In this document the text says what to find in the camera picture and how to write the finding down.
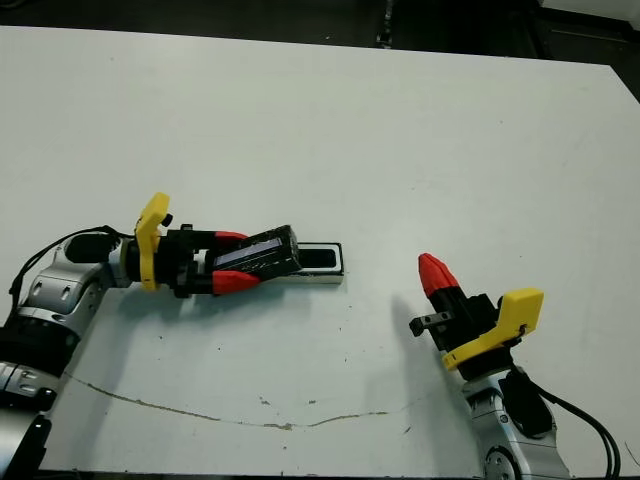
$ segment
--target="floor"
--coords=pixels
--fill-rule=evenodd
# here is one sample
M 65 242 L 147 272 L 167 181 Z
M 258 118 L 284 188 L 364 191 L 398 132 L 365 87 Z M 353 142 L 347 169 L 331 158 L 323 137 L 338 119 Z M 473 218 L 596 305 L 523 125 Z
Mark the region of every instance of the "floor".
M 0 0 L 0 24 L 380 47 L 386 0 Z M 640 33 L 536 0 L 395 0 L 393 49 L 611 65 L 640 99 Z

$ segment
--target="table surface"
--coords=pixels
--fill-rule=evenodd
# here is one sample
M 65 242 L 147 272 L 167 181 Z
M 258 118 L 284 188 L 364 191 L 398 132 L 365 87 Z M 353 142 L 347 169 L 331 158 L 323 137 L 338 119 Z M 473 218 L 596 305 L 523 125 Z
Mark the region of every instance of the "table surface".
M 69 231 L 131 230 L 155 191 L 176 223 L 340 241 L 347 271 L 110 292 L 43 467 L 479 475 L 461 381 L 408 328 L 429 251 L 469 294 L 546 292 L 517 361 L 640 471 L 640 108 L 609 67 L 3 27 L 0 105 L 1 285 Z M 602 474 L 596 435 L 554 412 L 571 472 Z

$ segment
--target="crack on table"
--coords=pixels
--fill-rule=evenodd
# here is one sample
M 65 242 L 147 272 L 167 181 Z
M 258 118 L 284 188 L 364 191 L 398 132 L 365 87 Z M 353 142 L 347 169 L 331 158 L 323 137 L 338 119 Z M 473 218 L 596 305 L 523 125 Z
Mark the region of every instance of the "crack on table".
M 303 423 L 284 423 L 284 424 L 278 424 L 278 423 L 253 423 L 253 422 L 245 422 L 243 420 L 229 420 L 229 419 L 224 419 L 224 418 L 219 418 L 219 417 L 213 417 L 210 415 L 204 415 L 202 413 L 195 413 L 195 412 L 189 412 L 187 410 L 180 410 L 178 408 L 172 408 L 172 407 L 167 407 L 164 405 L 159 405 L 156 403 L 151 403 L 151 402 L 146 402 L 144 400 L 141 400 L 139 398 L 130 398 L 130 397 L 126 397 L 124 395 L 118 395 L 117 393 L 113 393 L 110 392 L 108 390 L 105 390 L 103 388 L 97 387 L 95 385 L 93 385 L 90 382 L 86 382 L 84 380 L 81 380 L 77 377 L 74 377 L 73 375 L 71 375 L 68 372 L 64 372 L 64 374 L 69 377 L 71 380 L 78 382 L 80 385 L 84 385 L 85 387 L 93 390 L 94 392 L 100 393 L 102 395 L 106 395 L 109 398 L 113 398 L 114 400 L 120 400 L 121 402 L 126 402 L 126 403 L 132 403 L 134 405 L 138 405 L 140 407 L 146 407 L 146 408 L 152 408 L 155 410 L 161 410 L 164 412 L 169 412 L 169 413 L 175 413 L 178 415 L 186 415 L 188 417 L 193 417 L 193 418 L 198 418 L 200 420 L 208 420 L 210 422 L 219 422 L 219 423 L 227 423 L 227 424 L 231 424 L 231 425 L 242 425 L 245 427 L 260 427 L 260 428 L 275 428 L 277 430 L 283 430 L 286 432 L 290 432 L 292 431 L 294 428 L 314 428 L 314 427 L 319 427 L 320 425 L 324 425 L 327 423 L 331 423 L 331 422 L 337 422 L 337 421 L 341 421 L 341 420 L 352 420 L 352 419 L 356 419 L 356 418 L 363 418 L 363 417 L 371 417 L 371 416 L 382 416 L 382 415 L 389 415 L 392 413 L 400 413 L 406 409 L 408 409 L 409 407 L 411 407 L 412 405 L 420 402 L 421 400 L 423 400 L 423 398 L 418 398 L 417 400 L 414 400 L 413 402 L 410 402 L 409 404 L 405 405 L 404 407 L 402 407 L 399 410 L 395 410 L 395 411 L 372 411 L 372 412 L 364 412 L 364 413 L 354 413 L 354 414 L 350 414 L 350 415 L 338 415 L 337 417 L 331 417 L 331 418 L 327 418 L 325 420 L 321 420 L 319 422 L 315 422 L 315 423 L 309 423 L 309 424 L 303 424 Z
M 631 449 L 629 448 L 629 445 L 627 445 L 627 442 L 624 442 L 624 448 L 627 449 L 627 452 L 631 456 L 631 459 L 633 460 L 633 463 L 635 463 L 636 465 L 638 465 L 640 467 L 640 463 L 638 463 L 638 460 L 636 460 L 636 457 L 633 455 L 633 453 L 631 453 Z

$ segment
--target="electrical cord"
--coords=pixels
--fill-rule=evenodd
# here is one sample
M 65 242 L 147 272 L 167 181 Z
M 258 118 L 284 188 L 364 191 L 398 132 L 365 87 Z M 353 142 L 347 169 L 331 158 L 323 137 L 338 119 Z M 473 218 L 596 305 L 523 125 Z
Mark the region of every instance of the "electrical cord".
M 598 435 L 600 435 L 602 443 L 604 443 L 605 451 L 607 453 L 607 470 L 605 473 L 605 478 L 608 480 L 618 480 L 618 478 L 620 477 L 621 466 L 620 450 L 618 449 L 618 445 L 613 439 L 613 436 L 604 427 L 604 425 L 602 425 L 598 420 L 593 418 L 584 410 L 581 410 L 580 408 L 567 402 L 566 400 L 563 400 L 553 395 L 552 393 L 547 392 L 546 390 L 532 382 L 531 379 L 529 379 L 529 381 L 542 398 L 564 408 L 567 412 L 572 413 L 581 420 L 584 420 L 589 425 L 591 425 L 596 432 L 598 432 Z
M 57 247 L 62 242 L 64 242 L 65 240 L 71 237 L 80 235 L 82 233 L 92 233 L 92 232 L 102 232 L 102 233 L 106 233 L 107 235 L 112 235 L 116 238 L 132 238 L 133 237 L 132 235 L 120 233 L 114 228 L 110 227 L 109 225 L 103 225 L 101 227 L 85 228 L 82 230 L 78 230 L 77 232 L 73 232 L 68 235 L 65 235 L 64 237 L 59 238 L 55 242 L 50 243 L 49 245 L 44 247 L 42 250 L 40 250 L 38 253 L 33 255 L 31 258 L 29 258 L 29 260 L 25 262 L 25 264 L 22 266 L 22 268 L 20 269 L 16 277 L 13 279 L 13 282 L 11 282 L 11 288 L 9 289 L 9 295 L 11 295 L 11 312 L 9 314 L 9 317 L 13 316 L 18 309 L 18 302 L 20 301 L 20 291 L 22 290 L 22 282 L 24 280 L 24 276 L 26 275 L 26 273 L 29 270 L 31 270 L 36 265 L 36 263 L 42 260 L 42 258 L 52 248 Z

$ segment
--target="yellow gripper bracket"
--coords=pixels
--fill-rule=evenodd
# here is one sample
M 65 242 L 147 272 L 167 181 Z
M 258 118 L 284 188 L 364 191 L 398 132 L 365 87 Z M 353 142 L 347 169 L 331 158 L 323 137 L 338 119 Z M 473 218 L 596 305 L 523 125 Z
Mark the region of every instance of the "yellow gripper bracket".
M 169 196 L 158 192 L 149 201 L 136 224 L 136 240 L 140 250 L 140 281 L 145 290 L 155 291 L 158 284 L 155 279 L 153 255 L 160 243 L 158 226 L 167 218 Z
M 453 370 L 470 358 L 533 332 L 538 325 L 543 298 L 542 291 L 536 288 L 523 288 L 506 293 L 502 297 L 496 326 L 442 357 L 445 367 Z

